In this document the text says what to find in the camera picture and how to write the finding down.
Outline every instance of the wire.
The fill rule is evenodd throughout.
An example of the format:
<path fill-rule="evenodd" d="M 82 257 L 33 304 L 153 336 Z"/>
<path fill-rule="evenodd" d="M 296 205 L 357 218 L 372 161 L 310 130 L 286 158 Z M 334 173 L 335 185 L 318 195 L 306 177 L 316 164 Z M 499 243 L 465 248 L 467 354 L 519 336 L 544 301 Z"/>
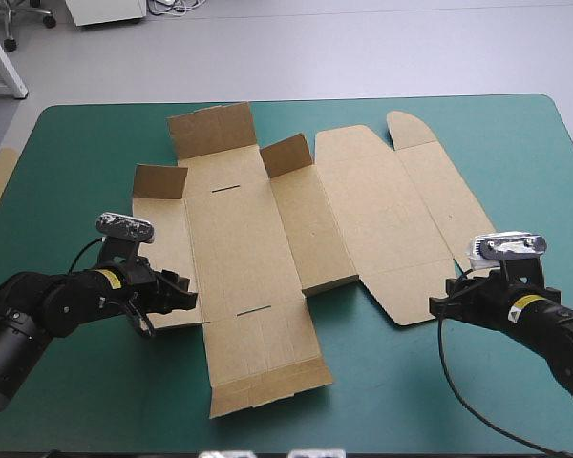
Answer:
<path fill-rule="evenodd" d="M 78 260 L 80 260 L 80 257 L 83 256 L 83 253 L 85 253 L 88 249 L 90 249 L 92 246 L 94 246 L 96 243 L 100 243 L 102 241 L 102 237 L 92 240 L 89 243 L 87 243 L 85 246 L 83 246 L 81 248 L 81 250 L 78 252 L 78 254 L 76 255 L 76 258 L 74 258 L 73 263 L 70 264 L 70 269 L 68 269 L 68 273 L 72 274 L 74 267 L 76 266 L 76 263 L 78 262 Z"/>
<path fill-rule="evenodd" d="M 154 16 L 183 17 L 189 11 L 199 8 L 204 3 L 206 3 L 206 0 L 195 0 L 191 5 L 186 0 L 174 0 L 172 5 L 166 5 L 161 0 L 146 0 L 146 7 Z"/>
<path fill-rule="evenodd" d="M 540 451 L 541 453 L 544 453 L 546 455 L 555 456 L 558 458 L 565 458 L 565 457 L 572 456 L 569 453 L 554 451 L 551 448 L 546 448 L 546 447 L 540 446 L 538 444 L 535 444 L 533 442 L 529 442 L 529 441 L 522 439 L 521 437 L 517 436 L 516 434 L 512 434 L 511 432 L 506 431 L 505 429 L 498 427 L 497 425 L 492 423 L 490 420 L 488 420 L 486 417 L 484 417 L 479 412 L 477 412 L 473 407 L 471 407 L 467 403 L 467 401 L 465 401 L 465 399 L 462 397 L 462 395 L 460 394 L 460 392 L 456 388 L 456 385 L 452 380 L 452 376 L 450 375 L 450 371 L 448 370 L 448 365 L 446 364 L 446 355 L 445 355 L 444 349 L 443 349 L 443 332 L 442 332 L 443 321 L 444 321 L 444 316 L 443 316 L 444 310 L 445 310 L 445 308 L 442 309 L 441 313 L 437 317 L 437 344 L 439 347 L 439 360 L 441 361 L 441 368 L 443 369 L 443 375 L 446 378 L 446 382 L 448 382 L 450 389 L 452 390 L 452 392 L 454 393 L 455 397 L 458 399 L 460 404 L 463 407 L 465 407 L 467 409 L 467 411 L 469 411 L 469 413 L 471 413 L 474 417 L 476 417 L 478 420 L 480 420 L 483 424 L 485 424 L 486 426 L 488 426 L 489 428 L 491 428 L 495 432 L 502 434 L 503 436 L 507 437 L 508 439 L 511 439 L 512 441 L 515 441 L 519 444 L 522 444 L 523 446 L 533 448 L 536 451 Z"/>

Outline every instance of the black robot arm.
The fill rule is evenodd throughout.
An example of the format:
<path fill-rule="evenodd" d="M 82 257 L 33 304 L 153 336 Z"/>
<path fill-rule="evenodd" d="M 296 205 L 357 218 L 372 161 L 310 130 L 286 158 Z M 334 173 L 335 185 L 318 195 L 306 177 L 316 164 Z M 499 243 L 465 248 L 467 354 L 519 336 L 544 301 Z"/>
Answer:
<path fill-rule="evenodd" d="M 430 312 L 509 336 L 543 357 L 573 396 L 573 310 L 561 305 L 560 291 L 545 287 L 540 260 L 545 248 L 542 237 L 528 233 L 476 238 L 472 268 L 493 270 L 488 277 L 447 280 L 448 297 L 430 298 Z"/>
<path fill-rule="evenodd" d="M 0 410 L 26 380 L 56 337 L 81 324 L 126 315 L 135 330 L 152 337 L 148 313 L 196 306 L 189 280 L 154 271 L 138 255 L 153 241 L 148 222 L 105 213 L 96 228 L 104 234 L 97 263 L 89 270 L 62 275 L 21 272 L 0 285 Z"/>

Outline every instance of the flattened cardboard box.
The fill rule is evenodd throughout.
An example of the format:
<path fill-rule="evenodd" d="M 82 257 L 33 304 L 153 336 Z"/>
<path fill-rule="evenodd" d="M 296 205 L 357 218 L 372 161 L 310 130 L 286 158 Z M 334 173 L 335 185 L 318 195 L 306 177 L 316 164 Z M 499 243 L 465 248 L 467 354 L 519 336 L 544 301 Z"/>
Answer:
<path fill-rule="evenodd" d="M 177 167 L 138 166 L 134 214 L 158 234 L 142 254 L 200 293 L 197 309 L 152 320 L 202 323 L 211 417 L 331 383 L 306 296 L 360 275 L 396 323 L 429 320 L 428 298 L 454 275 L 453 246 L 435 220 L 469 220 L 453 206 L 477 207 L 471 234 L 450 238 L 456 250 L 492 232 L 435 136 L 420 134 L 428 127 L 391 115 L 397 152 L 353 126 L 319 133 L 314 164 L 302 135 L 260 150 L 247 104 L 214 107 L 168 120 Z M 406 156 L 412 148 L 417 158 Z M 420 160 L 459 185 L 426 189 Z M 466 196 L 447 207 L 431 196 L 455 189 Z"/>
<path fill-rule="evenodd" d="M 260 152 L 245 104 L 169 127 L 179 166 L 138 166 L 133 210 L 157 229 L 142 254 L 200 293 L 199 310 L 152 319 L 203 323 L 211 417 L 331 383 L 304 293 L 358 276 L 305 140 L 282 145 L 301 153 L 287 159 Z"/>

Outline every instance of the green table surface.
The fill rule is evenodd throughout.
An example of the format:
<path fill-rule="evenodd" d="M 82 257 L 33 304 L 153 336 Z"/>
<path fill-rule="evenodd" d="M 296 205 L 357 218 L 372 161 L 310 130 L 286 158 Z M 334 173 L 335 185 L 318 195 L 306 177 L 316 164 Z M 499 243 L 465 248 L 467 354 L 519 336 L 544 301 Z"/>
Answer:
<path fill-rule="evenodd" d="M 137 163 L 174 164 L 165 118 L 208 105 L 46 110 L 0 202 L 0 282 L 22 270 L 64 272 L 96 237 L 98 214 L 131 211 Z M 573 144 L 547 97 L 252 103 L 262 146 L 298 132 L 313 144 L 316 132 L 352 124 L 387 139 L 390 110 L 431 126 L 499 230 L 546 236 L 547 284 L 573 307 Z M 115 318 L 51 344 L 0 414 L 0 450 L 528 451 L 458 404 L 441 373 L 436 323 L 393 325 L 358 283 L 308 303 L 331 386 L 209 420 L 202 331 L 145 341 Z M 467 324 L 450 322 L 445 333 L 454 378 L 474 406 L 530 440 L 573 451 L 573 400 L 542 359 Z"/>

